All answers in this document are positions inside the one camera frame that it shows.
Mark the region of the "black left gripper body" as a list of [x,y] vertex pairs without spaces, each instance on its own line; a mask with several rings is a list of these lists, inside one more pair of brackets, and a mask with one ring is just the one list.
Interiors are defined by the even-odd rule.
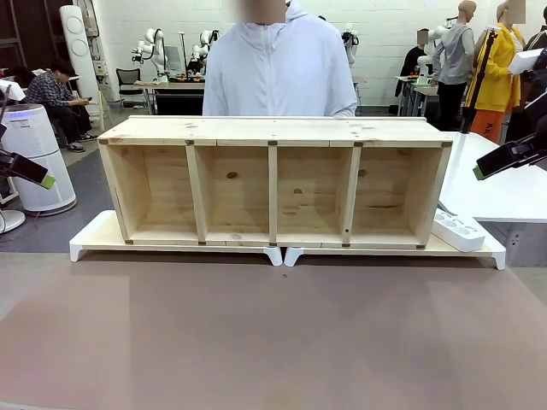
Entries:
[[15,171],[20,165],[20,155],[1,149],[0,166],[2,171]]

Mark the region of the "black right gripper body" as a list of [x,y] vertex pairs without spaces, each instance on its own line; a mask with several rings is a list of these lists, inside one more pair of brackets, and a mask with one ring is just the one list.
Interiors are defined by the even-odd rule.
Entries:
[[510,167],[535,165],[546,158],[546,134],[535,132],[512,143]]

